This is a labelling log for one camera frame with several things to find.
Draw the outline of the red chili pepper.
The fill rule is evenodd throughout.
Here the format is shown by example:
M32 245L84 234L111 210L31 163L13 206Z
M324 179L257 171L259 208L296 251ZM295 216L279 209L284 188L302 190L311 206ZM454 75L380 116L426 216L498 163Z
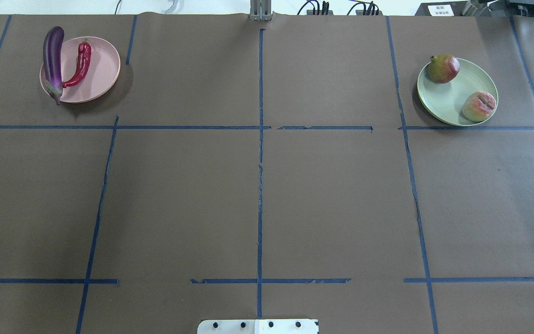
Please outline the red chili pepper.
M72 78L62 83L62 87L64 89L68 87L74 87L80 84L85 79L89 71L91 57L92 46L89 41L85 39L78 45L76 71L74 72Z

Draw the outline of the pink peach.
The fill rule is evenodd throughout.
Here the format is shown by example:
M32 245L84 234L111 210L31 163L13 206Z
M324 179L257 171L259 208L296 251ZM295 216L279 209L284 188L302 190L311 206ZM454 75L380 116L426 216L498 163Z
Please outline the pink peach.
M461 112L472 122L484 122L497 108L497 99L489 92L476 91L464 102Z

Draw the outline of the purple eggplant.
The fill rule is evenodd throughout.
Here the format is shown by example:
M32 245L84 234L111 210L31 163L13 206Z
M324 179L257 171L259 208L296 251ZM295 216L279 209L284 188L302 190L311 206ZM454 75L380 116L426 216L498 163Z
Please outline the purple eggplant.
M45 87L47 93L54 99L57 106L61 104L62 70L61 49L65 32L63 28L55 26L51 28L43 42L43 66L45 75Z

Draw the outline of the brown paper table cover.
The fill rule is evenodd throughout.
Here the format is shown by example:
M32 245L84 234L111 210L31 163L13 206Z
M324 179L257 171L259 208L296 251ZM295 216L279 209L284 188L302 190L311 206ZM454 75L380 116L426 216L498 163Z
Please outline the brown paper table cover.
M107 40L85 103L43 42ZM472 127L431 56L484 69ZM534 19L0 15L0 334L534 334Z

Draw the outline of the green plate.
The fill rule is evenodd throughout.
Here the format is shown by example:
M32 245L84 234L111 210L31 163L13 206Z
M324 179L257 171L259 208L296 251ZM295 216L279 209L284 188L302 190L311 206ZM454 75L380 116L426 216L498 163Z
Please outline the green plate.
M498 108L499 95L491 76L477 64L459 58L460 72L448 83L436 83L428 75L426 64L417 78L417 94L425 110L437 120L458 127L472 127L487 122ZM480 92L474 106L488 110L483 120L471 120L463 114L470 97Z

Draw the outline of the pink plate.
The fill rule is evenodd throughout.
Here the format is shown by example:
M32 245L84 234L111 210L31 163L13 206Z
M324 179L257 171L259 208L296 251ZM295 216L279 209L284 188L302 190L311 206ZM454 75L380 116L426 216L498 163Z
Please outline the pink plate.
M77 85L63 90L60 102L85 103L102 97L116 83L120 70L121 58L116 48L107 40L83 36L63 42L61 55L61 74L65 82L76 72L78 46L87 41L92 49L89 71Z

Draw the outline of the aluminium frame post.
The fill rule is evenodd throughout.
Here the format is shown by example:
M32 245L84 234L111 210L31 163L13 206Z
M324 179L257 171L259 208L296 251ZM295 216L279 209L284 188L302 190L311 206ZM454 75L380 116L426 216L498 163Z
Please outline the aluminium frame post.
M250 21L271 21L273 19L271 0L250 0Z

